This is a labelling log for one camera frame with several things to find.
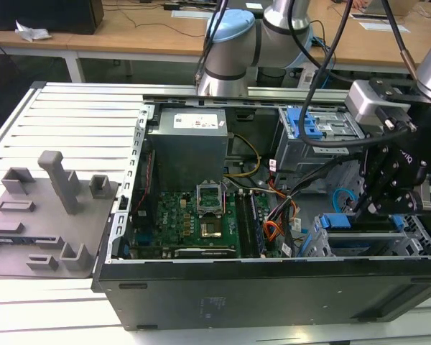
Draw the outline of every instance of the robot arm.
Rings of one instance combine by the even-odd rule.
[[[198,95],[247,96],[249,66],[288,68],[299,65],[302,53],[290,35],[287,9],[290,0],[274,0],[262,20],[247,11],[227,10],[199,77]],[[300,42],[311,47],[312,30],[307,9],[310,0],[298,0],[292,24]]]
[[[378,119],[387,131],[411,129],[406,137],[364,152],[356,216],[431,213],[431,50],[416,81],[358,80],[346,104],[360,123]]]

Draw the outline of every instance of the desk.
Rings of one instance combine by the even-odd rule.
[[[28,164],[33,176],[43,177],[37,158],[45,149],[57,149],[65,156],[64,167],[77,170],[80,179],[107,172],[122,183],[142,94],[171,89],[195,95],[191,86],[48,83],[30,89],[0,130],[0,178],[8,167]],[[307,94],[249,89],[258,97],[269,92],[290,100]],[[341,102],[346,92],[319,90],[315,97]],[[0,194],[3,189],[0,182]],[[431,345],[431,299],[391,323],[126,332],[106,295],[91,291],[91,279],[0,279],[0,344],[286,345],[348,340],[352,345]]]
[[[311,0],[309,15],[324,23],[328,41],[332,40],[337,30],[343,7],[344,4],[333,5],[330,0]],[[423,7],[431,12],[431,4],[423,4]],[[163,23],[201,37],[189,37],[162,25],[134,28],[125,13],[137,24]],[[420,63],[431,48],[431,19],[412,12],[400,22],[405,22],[403,25],[411,31],[402,35],[413,58]],[[203,19],[172,18],[170,11],[161,8],[125,10],[124,13],[106,11],[104,21],[94,35],[52,33],[50,40],[27,42],[13,32],[0,32],[0,45],[11,55],[64,58],[72,81],[83,82],[80,58],[194,63],[201,54],[205,26]],[[317,35],[321,35],[319,26],[314,26],[314,29]],[[336,53],[337,70],[407,72],[392,32],[367,31],[354,19],[348,20]],[[318,48],[312,48],[312,55],[318,60],[323,59],[323,53]]]

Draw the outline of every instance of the green circuit board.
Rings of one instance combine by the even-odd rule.
[[[219,205],[217,193],[208,192],[201,194],[200,204],[207,207]],[[136,234],[136,250],[139,250],[136,255],[142,259],[169,259],[179,248],[212,248],[235,250],[236,257],[242,257],[235,197],[235,193],[226,194],[224,213],[217,218],[214,215],[199,217],[196,192],[160,193],[154,231],[152,234]],[[259,194],[255,200],[256,212],[262,223],[269,213],[268,198]],[[266,257],[277,257],[274,243],[269,243],[267,248]]]
[[[202,202],[206,206],[218,205],[217,196],[213,195],[202,195]],[[234,195],[226,197],[226,211],[220,219],[220,237],[204,237],[201,221],[196,193],[162,193],[158,202],[157,230],[152,246],[225,247],[235,249],[239,254]]]

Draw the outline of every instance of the floor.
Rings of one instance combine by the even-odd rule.
[[[194,63],[175,63],[153,61],[134,61],[133,76],[126,76],[124,64],[118,60],[82,60],[86,81],[89,83],[145,83],[168,85],[192,85],[195,72]],[[277,79],[268,78],[278,75],[278,70],[264,70],[260,86],[273,86]],[[247,73],[248,84],[255,86],[256,70]],[[286,75],[283,86],[296,87],[300,74]],[[0,56],[0,126],[21,100],[34,81],[69,82],[65,61],[53,57]],[[338,82],[330,82],[327,88],[345,88]]]

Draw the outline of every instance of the black box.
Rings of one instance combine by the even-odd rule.
[[[102,0],[0,0],[0,30],[16,20],[33,29],[92,35],[102,22]]]

